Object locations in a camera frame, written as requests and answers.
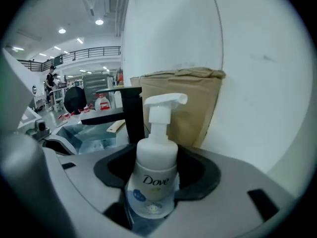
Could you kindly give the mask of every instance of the dove logo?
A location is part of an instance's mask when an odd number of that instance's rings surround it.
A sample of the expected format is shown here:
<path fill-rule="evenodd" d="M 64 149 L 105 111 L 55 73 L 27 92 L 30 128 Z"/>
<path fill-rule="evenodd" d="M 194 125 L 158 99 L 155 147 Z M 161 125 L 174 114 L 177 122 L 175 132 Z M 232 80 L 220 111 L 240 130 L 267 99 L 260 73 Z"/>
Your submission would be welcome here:
<path fill-rule="evenodd" d="M 150 176 L 148 176 L 148 175 L 144 175 L 144 176 L 145 176 L 145 178 L 144 178 L 144 180 L 143 180 L 143 183 L 145 183 L 145 184 L 152 184 L 152 185 L 154 185 L 154 186 L 157 186 L 157 185 L 167 185 L 167 183 L 168 183 L 168 181 L 169 181 L 168 178 L 167 178 L 167 179 L 164 179 L 164 180 L 159 180 L 159 179 L 153 180 L 153 178 L 150 177 Z"/>

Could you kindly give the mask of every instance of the black slot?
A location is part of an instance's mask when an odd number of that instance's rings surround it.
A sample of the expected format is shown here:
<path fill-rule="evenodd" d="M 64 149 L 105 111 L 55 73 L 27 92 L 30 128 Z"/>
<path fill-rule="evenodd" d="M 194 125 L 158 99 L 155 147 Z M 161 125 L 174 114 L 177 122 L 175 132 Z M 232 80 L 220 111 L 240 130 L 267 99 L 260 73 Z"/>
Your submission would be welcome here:
<path fill-rule="evenodd" d="M 84 125 L 98 125 L 123 119 L 124 112 L 122 111 L 122 108 L 116 108 L 103 111 L 99 117 L 96 116 L 94 118 L 83 119 L 81 120 L 81 123 Z"/>
<path fill-rule="evenodd" d="M 62 153 L 63 155 L 70 155 L 69 152 L 61 145 L 61 143 L 53 140 L 48 140 L 43 143 L 44 147 L 51 148 L 56 152 Z"/>
<path fill-rule="evenodd" d="M 179 191 L 175 193 L 175 203 L 203 199 L 220 183 L 221 172 L 213 161 L 193 154 L 180 145 L 177 154 L 177 171 L 180 184 Z"/>
<path fill-rule="evenodd" d="M 261 214 L 263 221 L 269 220 L 278 212 L 277 206 L 262 189 L 250 190 L 248 195 Z"/>
<path fill-rule="evenodd" d="M 72 162 L 68 162 L 68 163 L 62 164 L 61 166 L 65 170 L 65 169 L 70 169 L 72 167 L 75 167 L 76 165 L 74 163 L 72 163 Z"/>
<path fill-rule="evenodd" d="M 128 218 L 127 207 L 125 207 L 125 204 L 126 198 L 124 192 L 121 191 L 119 201 L 110 205 L 110 207 L 104 211 L 104 215 L 122 227 L 132 230 L 132 223 Z"/>
<path fill-rule="evenodd" d="M 109 187 L 124 189 L 134 169 L 136 148 L 131 144 L 99 160 L 94 166 L 96 177 Z"/>

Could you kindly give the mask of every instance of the brown paper bag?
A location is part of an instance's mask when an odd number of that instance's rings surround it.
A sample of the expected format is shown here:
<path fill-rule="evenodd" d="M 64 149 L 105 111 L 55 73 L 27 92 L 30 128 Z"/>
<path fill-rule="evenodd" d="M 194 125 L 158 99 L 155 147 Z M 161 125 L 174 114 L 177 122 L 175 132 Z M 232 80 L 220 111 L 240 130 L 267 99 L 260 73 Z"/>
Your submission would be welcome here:
<path fill-rule="evenodd" d="M 142 99 L 166 93 L 184 93 L 188 102 L 172 111 L 168 126 L 168 139 L 185 146 L 200 147 L 207 133 L 221 81 L 222 70 L 204 67 L 159 71 L 130 79 L 132 86 L 142 87 Z M 144 122 L 148 130 L 149 108 L 143 107 Z"/>

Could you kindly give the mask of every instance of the person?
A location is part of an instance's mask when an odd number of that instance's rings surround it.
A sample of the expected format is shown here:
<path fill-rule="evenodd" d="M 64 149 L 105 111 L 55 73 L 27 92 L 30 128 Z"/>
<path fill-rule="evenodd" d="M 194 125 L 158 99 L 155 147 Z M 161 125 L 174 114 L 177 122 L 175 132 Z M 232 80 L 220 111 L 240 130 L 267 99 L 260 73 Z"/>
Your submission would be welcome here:
<path fill-rule="evenodd" d="M 53 96 L 53 92 L 52 92 L 53 87 L 54 87 L 54 76 L 53 76 L 54 70 L 55 70 L 55 67 L 51 66 L 50 72 L 47 75 L 46 80 L 45 80 L 45 85 L 48 88 L 50 99 L 51 99 L 51 106 L 50 106 L 49 110 L 53 110 L 53 106 L 54 106 L 54 96 Z"/>

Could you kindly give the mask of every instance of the ceiling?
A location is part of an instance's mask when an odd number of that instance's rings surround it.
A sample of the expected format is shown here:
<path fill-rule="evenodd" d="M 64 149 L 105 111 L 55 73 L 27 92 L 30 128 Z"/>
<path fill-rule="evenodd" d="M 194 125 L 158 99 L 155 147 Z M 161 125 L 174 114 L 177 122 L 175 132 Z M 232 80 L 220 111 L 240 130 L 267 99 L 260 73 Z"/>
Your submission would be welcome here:
<path fill-rule="evenodd" d="M 119 37 L 127 4 L 128 0 L 28 0 L 8 30 L 6 48 L 17 59 L 40 60 L 39 53 L 61 44 L 68 52 L 85 48 L 72 44 L 77 38 Z M 97 19 L 104 24 L 97 25 Z M 61 28 L 66 33 L 60 34 Z M 15 52 L 12 47 L 24 50 Z"/>
<path fill-rule="evenodd" d="M 120 68 L 120 62 L 119 61 L 114 61 L 114 62 L 102 62 L 102 63 L 91 63 L 91 64 L 86 64 L 86 65 L 81 65 L 81 66 L 76 66 L 72 67 L 69 69 L 64 69 L 63 74 L 64 75 L 70 75 L 70 76 L 77 76 L 80 75 L 82 72 L 79 70 L 85 70 L 85 71 L 105 71 L 103 69 L 103 66 L 105 66 L 107 69 L 111 71 L 117 70 Z"/>

